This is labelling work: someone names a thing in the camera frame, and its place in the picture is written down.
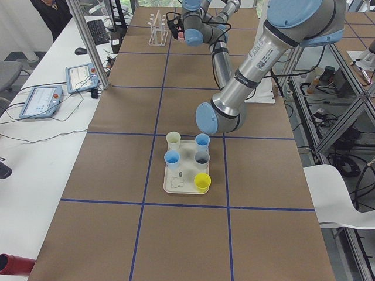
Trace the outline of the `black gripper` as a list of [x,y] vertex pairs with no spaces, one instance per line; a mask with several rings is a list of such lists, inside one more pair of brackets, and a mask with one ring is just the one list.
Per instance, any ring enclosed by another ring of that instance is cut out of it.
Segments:
[[176,39],[178,39],[178,33],[183,32],[184,34],[184,26],[183,26],[183,21],[181,18],[177,18],[175,20],[175,25],[176,25]]

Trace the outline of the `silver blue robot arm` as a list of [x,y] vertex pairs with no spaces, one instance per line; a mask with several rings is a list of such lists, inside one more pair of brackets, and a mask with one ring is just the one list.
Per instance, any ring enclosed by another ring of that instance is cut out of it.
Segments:
[[182,1],[182,12],[178,16],[180,26],[176,34],[183,33],[186,44],[190,47],[208,45],[211,53],[215,83],[219,89],[234,76],[229,51],[226,46],[231,24],[230,17],[241,6],[241,1],[224,1],[225,6],[217,16],[208,13],[210,1]]
[[263,33],[224,88],[196,110],[198,128],[208,135],[237,130],[244,101],[278,59],[291,48],[338,42],[344,32],[346,1],[269,1]]

